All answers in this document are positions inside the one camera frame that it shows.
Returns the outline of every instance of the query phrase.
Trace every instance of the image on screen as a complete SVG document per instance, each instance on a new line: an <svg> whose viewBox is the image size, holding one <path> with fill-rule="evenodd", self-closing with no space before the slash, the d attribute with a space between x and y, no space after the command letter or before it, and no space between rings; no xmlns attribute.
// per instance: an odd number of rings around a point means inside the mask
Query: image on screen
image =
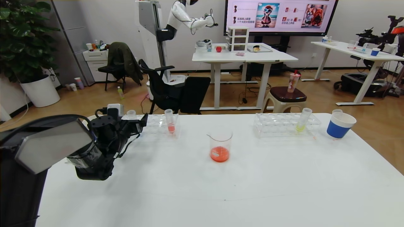
<svg viewBox="0 0 404 227"><path fill-rule="evenodd" d="M227 0L226 28L246 26L250 32L327 32L338 0Z"/></svg>

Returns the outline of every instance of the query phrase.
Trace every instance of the green bottle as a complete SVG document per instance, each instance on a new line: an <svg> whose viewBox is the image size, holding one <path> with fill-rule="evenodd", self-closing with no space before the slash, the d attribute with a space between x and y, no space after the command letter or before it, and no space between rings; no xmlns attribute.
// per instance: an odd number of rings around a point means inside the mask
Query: green bottle
<svg viewBox="0 0 404 227"><path fill-rule="evenodd" d="M121 97L121 100L125 99L124 92L122 91L122 88L119 86L118 86L118 94L119 97Z"/></svg>

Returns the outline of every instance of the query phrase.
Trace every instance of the cartoon dog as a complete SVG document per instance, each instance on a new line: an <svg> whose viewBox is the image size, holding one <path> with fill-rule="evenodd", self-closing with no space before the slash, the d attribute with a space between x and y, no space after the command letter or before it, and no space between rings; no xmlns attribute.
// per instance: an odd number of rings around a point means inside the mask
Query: cartoon dog
<svg viewBox="0 0 404 227"><path fill-rule="evenodd" d="M306 14L304 16L304 25L309 26L312 23L313 20L313 15L315 13L316 9L315 8L308 8L306 11Z"/></svg>
<svg viewBox="0 0 404 227"><path fill-rule="evenodd" d="M323 22L323 17L324 17L323 9L317 8L316 12L313 15L313 18L311 19L311 25L312 26L321 26L321 23Z"/></svg>
<svg viewBox="0 0 404 227"><path fill-rule="evenodd" d="M269 27L271 23L271 17L269 16L272 12L273 8L270 5L265 6L264 8L264 17L261 20L262 27Z"/></svg>

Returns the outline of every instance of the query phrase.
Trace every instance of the corgi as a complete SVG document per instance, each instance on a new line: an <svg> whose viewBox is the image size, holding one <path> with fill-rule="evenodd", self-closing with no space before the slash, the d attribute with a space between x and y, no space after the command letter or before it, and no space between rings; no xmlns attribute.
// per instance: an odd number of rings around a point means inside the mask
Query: corgi
<svg viewBox="0 0 404 227"><path fill-rule="evenodd" d="M323 9L317 8L316 12L313 15L313 18L311 19L311 25L312 26L321 26L321 23L323 22Z"/></svg>
<svg viewBox="0 0 404 227"><path fill-rule="evenodd" d="M315 8L309 8L306 11L306 15L304 16L304 25L309 26L312 25L313 15L315 13Z"/></svg>

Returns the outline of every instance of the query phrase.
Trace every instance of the black chair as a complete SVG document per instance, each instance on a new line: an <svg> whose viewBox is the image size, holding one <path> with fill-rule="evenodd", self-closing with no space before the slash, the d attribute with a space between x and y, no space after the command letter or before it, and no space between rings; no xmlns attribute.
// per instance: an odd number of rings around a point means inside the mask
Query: black chair
<svg viewBox="0 0 404 227"><path fill-rule="evenodd" d="M122 65L107 65L107 66L98 68L98 71L107 74L106 77L105 77L105 91L107 91L107 84L108 83L119 83L117 81L120 80L120 79L123 80L123 82L122 82L122 91L125 90L126 72L125 72L125 66L123 64ZM108 80L108 74L112 74L116 78L116 81Z"/></svg>
<svg viewBox="0 0 404 227"><path fill-rule="evenodd" d="M163 82L164 72L174 66L150 69L144 60L139 61L141 70L149 75L150 91L153 95L150 114L154 106L162 110L172 109L174 113L200 114L200 107L210 84L209 77L188 77L185 83L168 85Z"/></svg>

